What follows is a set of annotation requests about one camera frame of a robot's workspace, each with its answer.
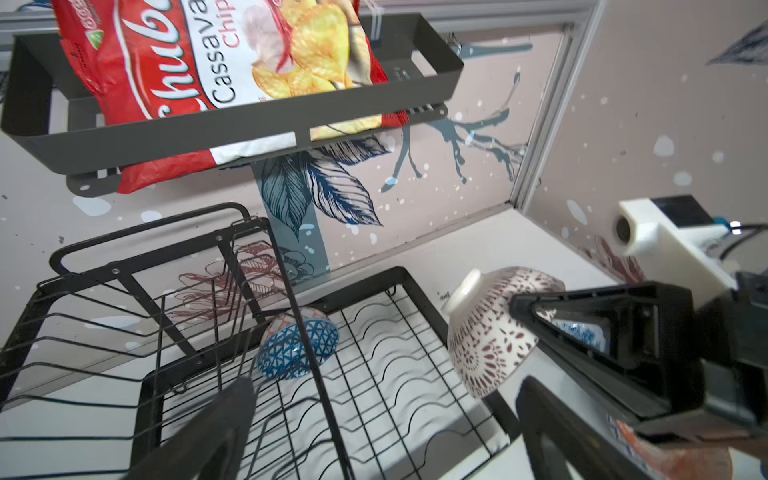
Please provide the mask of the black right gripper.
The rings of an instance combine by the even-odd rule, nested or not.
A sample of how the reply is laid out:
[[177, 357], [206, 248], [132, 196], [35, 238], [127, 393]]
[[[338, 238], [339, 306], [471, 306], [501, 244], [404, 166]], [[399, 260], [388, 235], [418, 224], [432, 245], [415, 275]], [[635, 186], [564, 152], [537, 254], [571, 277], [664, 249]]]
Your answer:
[[736, 280], [695, 323], [691, 292], [660, 282], [517, 294], [509, 312], [607, 407], [668, 414], [637, 423], [643, 439], [765, 444], [767, 277]]

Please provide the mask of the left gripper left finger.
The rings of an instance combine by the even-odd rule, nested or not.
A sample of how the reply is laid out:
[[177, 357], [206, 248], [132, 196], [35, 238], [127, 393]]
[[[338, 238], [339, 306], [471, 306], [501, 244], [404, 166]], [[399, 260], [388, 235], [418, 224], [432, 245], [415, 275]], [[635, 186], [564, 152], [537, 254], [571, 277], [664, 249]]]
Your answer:
[[234, 479], [255, 411], [252, 382], [240, 377], [163, 446], [125, 475], [127, 479]]

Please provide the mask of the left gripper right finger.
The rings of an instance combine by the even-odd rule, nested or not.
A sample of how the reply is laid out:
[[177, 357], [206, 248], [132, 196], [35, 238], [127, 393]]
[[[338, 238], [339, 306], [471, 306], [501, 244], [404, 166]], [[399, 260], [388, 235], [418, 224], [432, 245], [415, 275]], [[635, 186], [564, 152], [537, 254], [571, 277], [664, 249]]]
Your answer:
[[516, 408], [536, 479], [648, 477], [536, 378], [523, 380]]

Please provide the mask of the dark blue patterned bowl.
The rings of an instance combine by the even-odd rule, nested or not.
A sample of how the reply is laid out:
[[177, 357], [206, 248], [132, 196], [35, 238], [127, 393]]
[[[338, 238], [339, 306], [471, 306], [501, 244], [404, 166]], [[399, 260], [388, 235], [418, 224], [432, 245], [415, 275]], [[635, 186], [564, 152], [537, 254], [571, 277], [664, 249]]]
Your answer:
[[[339, 343], [336, 325], [322, 311], [299, 309], [315, 361], [318, 365], [332, 357]], [[259, 352], [257, 366], [268, 380], [287, 380], [311, 373], [309, 357], [292, 311], [279, 315], [267, 328]]]

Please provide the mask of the white maroon patterned bowl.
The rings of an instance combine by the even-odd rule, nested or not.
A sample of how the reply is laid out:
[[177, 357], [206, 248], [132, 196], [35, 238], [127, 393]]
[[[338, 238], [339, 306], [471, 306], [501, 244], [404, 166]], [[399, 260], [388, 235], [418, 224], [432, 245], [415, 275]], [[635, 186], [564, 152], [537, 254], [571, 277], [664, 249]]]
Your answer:
[[472, 397], [495, 392], [537, 346], [538, 337], [509, 313], [512, 297], [564, 289], [560, 279], [527, 267], [473, 269], [466, 275], [442, 313], [448, 317], [446, 348], [453, 369]]

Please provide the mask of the black wire dish rack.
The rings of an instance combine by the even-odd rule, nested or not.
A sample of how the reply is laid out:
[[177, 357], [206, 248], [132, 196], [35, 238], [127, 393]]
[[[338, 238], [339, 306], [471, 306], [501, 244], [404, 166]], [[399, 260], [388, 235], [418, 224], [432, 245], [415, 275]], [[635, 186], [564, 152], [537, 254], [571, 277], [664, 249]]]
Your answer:
[[[447, 325], [403, 268], [318, 294], [304, 252], [225, 203], [55, 252], [1, 350], [1, 475], [127, 479], [224, 389], [253, 384], [234, 479], [469, 479], [518, 438], [499, 394], [473, 398]], [[301, 307], [339, 330], [318, 365]], [[268, 380], [262, 338], [292, 311], [311, 373]]]

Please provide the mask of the red and blue patterned bowl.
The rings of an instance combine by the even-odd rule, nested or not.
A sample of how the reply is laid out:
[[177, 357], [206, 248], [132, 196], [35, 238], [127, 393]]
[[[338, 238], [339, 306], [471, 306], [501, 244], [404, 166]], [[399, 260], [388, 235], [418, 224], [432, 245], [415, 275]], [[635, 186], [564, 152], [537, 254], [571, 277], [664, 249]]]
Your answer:
[[618, 448], [653, 479], [731, 479], [733, 463], [725, 448], [663, 450], [641, 440], [624, 422], [608, 418]]

